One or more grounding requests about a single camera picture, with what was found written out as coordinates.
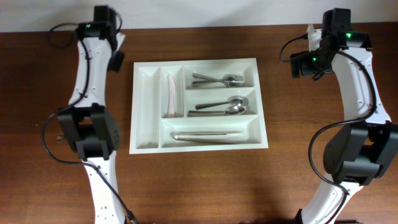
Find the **pink plastic knife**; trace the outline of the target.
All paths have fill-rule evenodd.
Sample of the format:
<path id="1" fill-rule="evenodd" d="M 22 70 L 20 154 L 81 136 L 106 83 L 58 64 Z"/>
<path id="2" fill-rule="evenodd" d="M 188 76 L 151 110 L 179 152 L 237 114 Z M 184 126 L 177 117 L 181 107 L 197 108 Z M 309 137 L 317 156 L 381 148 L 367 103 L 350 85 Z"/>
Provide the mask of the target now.
<path id="1" fill-rule="evenodd" d="M 168 82 L 169 82 L 169 102 L 168 102 L 168 110 L 167 116 L 169 118 L 173 118 L 176 113 L 176 85 L 172 75 L 168 75 Z"/>

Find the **steel tablespoon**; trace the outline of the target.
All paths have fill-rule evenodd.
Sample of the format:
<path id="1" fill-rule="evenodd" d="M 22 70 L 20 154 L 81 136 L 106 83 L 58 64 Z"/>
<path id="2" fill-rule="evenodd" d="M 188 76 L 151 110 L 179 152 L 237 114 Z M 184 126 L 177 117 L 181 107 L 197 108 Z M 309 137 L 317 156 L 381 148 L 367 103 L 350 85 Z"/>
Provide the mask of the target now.
<path id="1" fill-rule="evenodd" d="M 249 100 L 244 96 L 231 96 L 226 101 L 196 105 L 195 109 L 201 110 L 213 106 L 227 105 L 227 104 L 235 106 L 247 106 L 249 104 Z"/>
<path id="2" fill-rule="evenodd" d="M 241 115 L 246 112 L 246 108 L 244 106 L 230 106 L 224 111 L 193 111 L 190 110 L 188 112 L 188 116 L 197 117 L 197 116 L 232 116 L 232 115 Z"/>

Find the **steel tongs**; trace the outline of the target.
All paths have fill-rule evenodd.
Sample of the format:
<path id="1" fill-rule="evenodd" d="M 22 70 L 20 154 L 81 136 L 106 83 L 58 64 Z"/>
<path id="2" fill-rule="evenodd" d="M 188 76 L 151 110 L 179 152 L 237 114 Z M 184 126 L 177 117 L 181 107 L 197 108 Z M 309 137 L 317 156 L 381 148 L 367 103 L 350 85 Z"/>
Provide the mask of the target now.
<path id="1" fill-rule="evenodd" d="M 176 141 L 203 142 L 215 144 L 235 144 L 234 138 L 239 137 L 239 131 L 208 131 L 208 132 L 172 132 Z"/>

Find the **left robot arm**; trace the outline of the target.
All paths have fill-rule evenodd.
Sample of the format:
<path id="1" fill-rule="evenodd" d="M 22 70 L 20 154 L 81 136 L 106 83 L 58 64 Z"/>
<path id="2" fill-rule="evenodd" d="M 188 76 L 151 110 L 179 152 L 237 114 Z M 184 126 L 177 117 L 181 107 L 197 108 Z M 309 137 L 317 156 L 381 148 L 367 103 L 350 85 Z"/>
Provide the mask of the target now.
<path id="1" fill-rule="evenodd" d="M 117 29 L 116 11 L 107 5 L 95 6 L 93 21 L 79 23 L 75 32 L 79 52 L 76 82 L 69 107 L 58 115 L 58 121 L 86 170 L 95 223 L 125 223 L 116 195 L 120 133 L 105 103 L 106 74 L 120 68 L 124 35 Z"/>

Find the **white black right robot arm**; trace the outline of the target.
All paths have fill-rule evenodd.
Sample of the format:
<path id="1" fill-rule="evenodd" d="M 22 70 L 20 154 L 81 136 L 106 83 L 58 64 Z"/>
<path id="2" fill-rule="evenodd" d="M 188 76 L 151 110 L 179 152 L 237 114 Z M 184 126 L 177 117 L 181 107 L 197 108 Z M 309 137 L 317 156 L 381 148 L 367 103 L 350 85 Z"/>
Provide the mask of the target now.
<path id="1" fill-rule="evenodd" d="M 309 25 L 301 39 L 308 50 L 291 54 L 292 76 L 317 81 L 334 73 L 340 86 L 344 119 L 318 130 L 308 146 L 308 160 L 321 184 L 296 223 L 336 223 L 349 199 L 382 177 L 397 154 L 397 126 L 377 91 L 369 35 L 351 26 L 351 11 L 323 14 L 322 27 Z"/>

